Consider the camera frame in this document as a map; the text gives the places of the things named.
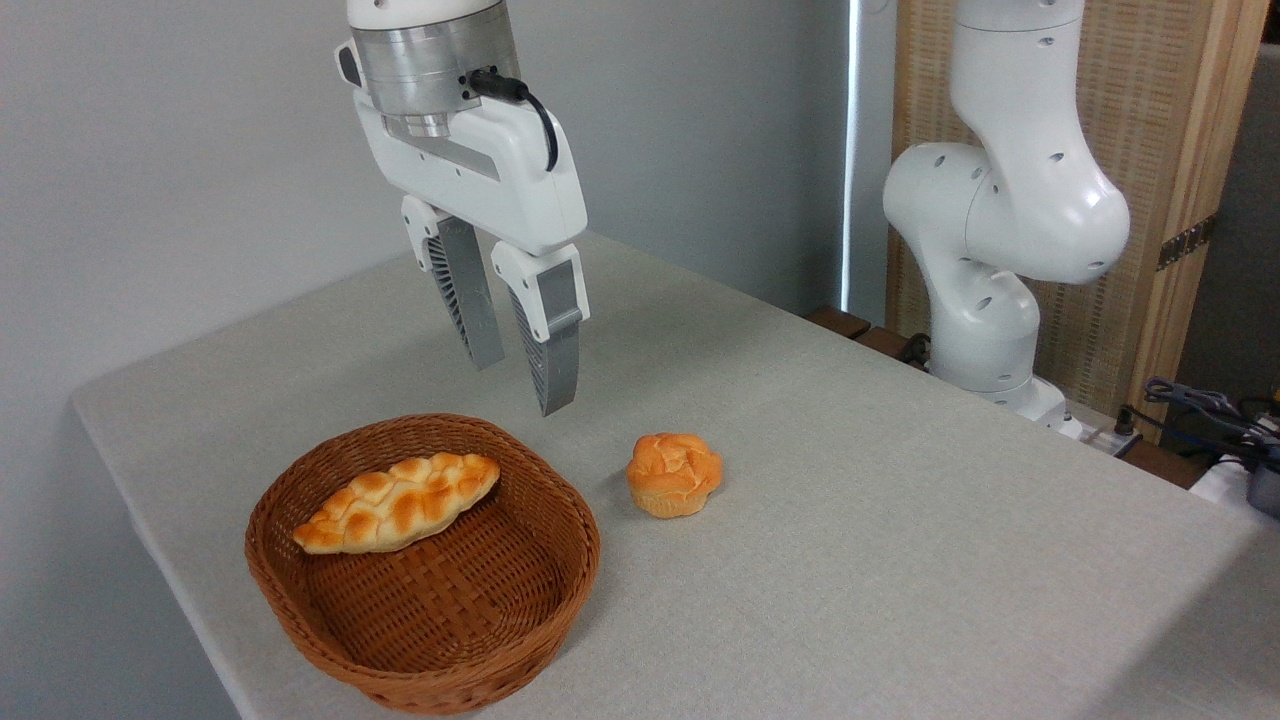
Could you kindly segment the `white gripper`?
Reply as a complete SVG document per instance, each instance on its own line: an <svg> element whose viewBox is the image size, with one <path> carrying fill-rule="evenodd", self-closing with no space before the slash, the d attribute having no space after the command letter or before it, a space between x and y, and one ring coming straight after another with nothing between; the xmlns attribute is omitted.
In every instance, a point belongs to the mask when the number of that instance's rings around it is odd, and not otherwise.
<svg viewBox="0 0 1280 720"><path fill-rule="evenodd" d="M475 366L506 352L472 225L508 242L494 247L492 261L509 290L541 415L571 404L579 329L591 313L581 258L568 242L586 229L588 213L559 122L527 104L484 97L449 118L444 138L413 137L376 110L366 90L355 88L353 100L381 173L410 195L402 217L411 249Z"/></svg>

